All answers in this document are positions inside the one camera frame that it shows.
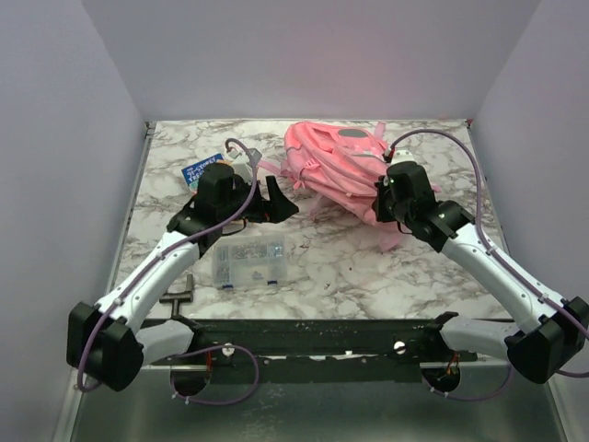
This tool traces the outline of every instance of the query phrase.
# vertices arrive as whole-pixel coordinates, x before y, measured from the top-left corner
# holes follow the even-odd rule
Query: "gray wall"
[[[586,0],[543,0],[473,134],[510,252],[566,297],[589,301],[587,23]],[[589,350],[569,368],[589,370]],[[589,380],[565,388],[589,434]]]
[[[50,440],[65,326],[104,293],[144,125],[78,0],[0,14],[0,439]]]
[[[150,119],[472,117],[538,0],[85,0]]]

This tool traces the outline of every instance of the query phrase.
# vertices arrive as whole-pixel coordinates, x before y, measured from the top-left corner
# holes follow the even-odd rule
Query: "plastic organizer case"
[[[213,251],[213,283],[217,287],[272,285],[286,279],[284,235],[221,238]]]

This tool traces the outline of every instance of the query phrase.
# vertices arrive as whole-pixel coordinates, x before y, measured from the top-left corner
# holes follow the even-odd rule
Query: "backpack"
[[[318,122],[297,122],[284,136],[286,160],[280,167],[261,160],[259,167],[290,179],[294,188],[317,192],[310,215],[334,202],[352,212],[380,232],[380,248],[390,250],[402,239],[395,223],[376,222],[372,203],[376,198],[375,183],[387,174],[383,159],[388,148],[382,140],[385,124],[380,122],[374,134],[361,128],[350,128]]]

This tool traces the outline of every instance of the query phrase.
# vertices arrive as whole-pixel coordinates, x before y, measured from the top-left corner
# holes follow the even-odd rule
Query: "blue label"
[[[182,170],[184,180],[188,184],[188,187],[190,187],[191,191],[196,191],[199,184],[199,178],[201,177],[204,168],[211,163],[216,163],[220,159],[223,159],[223,156],[221,154],[216,154]]]

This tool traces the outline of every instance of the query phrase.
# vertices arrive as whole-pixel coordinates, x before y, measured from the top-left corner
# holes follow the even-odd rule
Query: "marble tabletop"
[[[283,135],[291,121],[159,122],[133,209],[123,248],[117,284],[154,248],[166,224],[191,193],[181,169],[217,152],[227,137],[258,148],[270,159],[284,158]],[[376,122],[332,122],[375,128]],[[385,140],[417,128],[448,131],[470,148],[463,121],[387,122]],[[430,181],[474,211],[474,172],[467,156],[449,140],[432,134],[414,135],[400,145],[425,166]],[[312,194],[294,191],[279,179],[284,193],[300,213],[279,225],[249,225],[240,235],[284,233],[288,249],[288,281],[279,286],[222,290],[212,285],[212,253],[190,270],[195,298],[182,314],[201,319],[402,319],[434,318],[448,310],[472,318],[504,318],[502,306],[458,265],[407,237],[395,250],[381,253],[373,227],[339,207],[308,216]],[[488,196],[483,222],[500,244]],[[171,287],[184,289],[185,276]],[[169,305],[156,305],[150,317],[167,318]]]

